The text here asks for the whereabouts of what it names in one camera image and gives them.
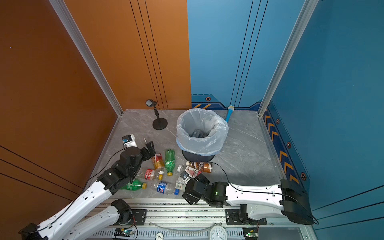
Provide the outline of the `green label white cap bottle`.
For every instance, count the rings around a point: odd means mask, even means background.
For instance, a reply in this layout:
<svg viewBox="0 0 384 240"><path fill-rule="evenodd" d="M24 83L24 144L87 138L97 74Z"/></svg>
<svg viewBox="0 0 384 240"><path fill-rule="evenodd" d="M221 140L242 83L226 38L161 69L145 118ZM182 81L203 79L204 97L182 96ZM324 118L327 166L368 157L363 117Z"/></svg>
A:
<svg viewBox="0 0 384 240"><path fill-rule="evenodd" d="M187 183L185 183L183 181L179 181L179 180L176 181L176 189L178 189L180 191L185 191L186 185L187 185Z"/></svg>

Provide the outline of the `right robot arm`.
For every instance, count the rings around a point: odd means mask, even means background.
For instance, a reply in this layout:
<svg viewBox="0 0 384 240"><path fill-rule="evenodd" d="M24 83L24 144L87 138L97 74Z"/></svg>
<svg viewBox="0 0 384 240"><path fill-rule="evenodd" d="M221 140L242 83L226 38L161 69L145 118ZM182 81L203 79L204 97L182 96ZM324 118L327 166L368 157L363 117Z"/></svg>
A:
<svg viewBox="0 0 384 240"><path fill-rule="evenodd" d="M288 180L281 180L277 185L256 187L210 183L204 175L199 175L187 182L183 198L190 205L203 200L214 208L239 207L239 219L245 225L282 216L295 224L318 224L307 191Z"/></svg>

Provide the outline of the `pink label white cap bottle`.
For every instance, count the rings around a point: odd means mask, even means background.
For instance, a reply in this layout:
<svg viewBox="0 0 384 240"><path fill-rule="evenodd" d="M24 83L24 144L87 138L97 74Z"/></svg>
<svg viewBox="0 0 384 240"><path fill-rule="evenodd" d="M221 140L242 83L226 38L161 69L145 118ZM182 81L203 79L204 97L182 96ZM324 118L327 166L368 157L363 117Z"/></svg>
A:
<svg viewBox="0 0 384 240"><path fill-rule="evenodd" d="M179 165L177 168L179 180L186 181L190 178L195 178L202 172L189 166Z"/></svg>

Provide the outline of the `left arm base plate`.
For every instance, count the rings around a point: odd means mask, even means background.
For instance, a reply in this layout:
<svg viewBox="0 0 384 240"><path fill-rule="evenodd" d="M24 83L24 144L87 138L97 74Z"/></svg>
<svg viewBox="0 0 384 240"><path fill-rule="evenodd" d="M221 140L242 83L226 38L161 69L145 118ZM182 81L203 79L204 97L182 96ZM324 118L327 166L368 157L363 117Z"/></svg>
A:
<svg viewBox="0 0 384 240"><path fill-rule="evenodd" d="M146 222L146 218L146 209L133 209L129 212L121 214L118 218L118 221L113 223L112 226L143 226Z"/></svg>

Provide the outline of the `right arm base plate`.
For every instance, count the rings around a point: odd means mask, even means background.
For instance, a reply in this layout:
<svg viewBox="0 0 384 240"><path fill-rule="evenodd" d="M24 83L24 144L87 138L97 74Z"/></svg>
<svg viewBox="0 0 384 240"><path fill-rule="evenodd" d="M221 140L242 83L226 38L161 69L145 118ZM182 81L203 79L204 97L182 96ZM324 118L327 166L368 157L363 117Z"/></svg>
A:
<svg viewBox="0 0 384 240"><path fill-rule="evenodd" d="M265 226L267 219L252 220L246 213L242 213L240 209L226 209L225 219L228 226L249 225L249 226Z"/></svg>

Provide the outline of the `pepsi bottle blue label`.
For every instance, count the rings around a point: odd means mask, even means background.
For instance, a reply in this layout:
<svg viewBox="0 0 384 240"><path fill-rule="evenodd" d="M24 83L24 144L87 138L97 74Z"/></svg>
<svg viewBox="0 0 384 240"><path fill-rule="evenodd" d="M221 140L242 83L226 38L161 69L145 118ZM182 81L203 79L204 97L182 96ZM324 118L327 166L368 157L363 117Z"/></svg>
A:
<svg viewBox="0 0 384 240"><path fill-rule="evenodd" d="M168 183L165 181L155 181L153 183L153 189L157 193L164 194L164 195L177 196L180 192L180 190L176 188L175 184Z"/></svg>

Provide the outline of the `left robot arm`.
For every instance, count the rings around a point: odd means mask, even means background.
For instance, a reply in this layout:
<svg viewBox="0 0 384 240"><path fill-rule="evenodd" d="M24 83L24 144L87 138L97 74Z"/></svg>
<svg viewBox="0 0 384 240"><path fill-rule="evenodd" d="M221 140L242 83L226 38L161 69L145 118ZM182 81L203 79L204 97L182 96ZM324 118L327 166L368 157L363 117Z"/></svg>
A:
<svg viewBox="0 0 384 240"><path fill-rule="evenodd" d="M120 159L105 170L90 187L61 211L40 224L29 224L20 234L23 240L85 240L94 233L111 226L133 225L134 214L122 199L115 200L106 209L85 219L103 201L132 183L144 161L156 154L153 142L139 149L135 141L129 142Z"/></svg>

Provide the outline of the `clear bottle blue label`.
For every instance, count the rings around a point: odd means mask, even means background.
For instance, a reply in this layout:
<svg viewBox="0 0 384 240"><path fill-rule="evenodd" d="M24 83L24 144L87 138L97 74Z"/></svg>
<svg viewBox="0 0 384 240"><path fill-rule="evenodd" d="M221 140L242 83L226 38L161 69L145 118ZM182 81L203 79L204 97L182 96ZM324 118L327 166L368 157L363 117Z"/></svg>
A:
<svg viewBox="0 0 384 240"><path fill-rule="evenodd" d="M200 129L194 130L193 133L191 134L191 138L198 138L198 139L206 138L207 136L208 134Z"/></svg>

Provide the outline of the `brown coffee bottle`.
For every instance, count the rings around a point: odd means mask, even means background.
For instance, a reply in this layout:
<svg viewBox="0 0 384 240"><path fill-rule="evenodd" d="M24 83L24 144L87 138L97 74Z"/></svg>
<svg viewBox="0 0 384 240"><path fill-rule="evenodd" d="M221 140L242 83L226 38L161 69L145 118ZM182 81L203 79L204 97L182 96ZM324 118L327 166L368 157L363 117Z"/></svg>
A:
<svg viewBox="0 0 384 240"><path fill-rule="evenodd" d="M194 168L196 170L199 170L201 172L204 172L204 173L211 173L213 170L212 164L208 163L208 162L189 162L189 161L187 161L186 165L191 167L191 168Z"/></svg>

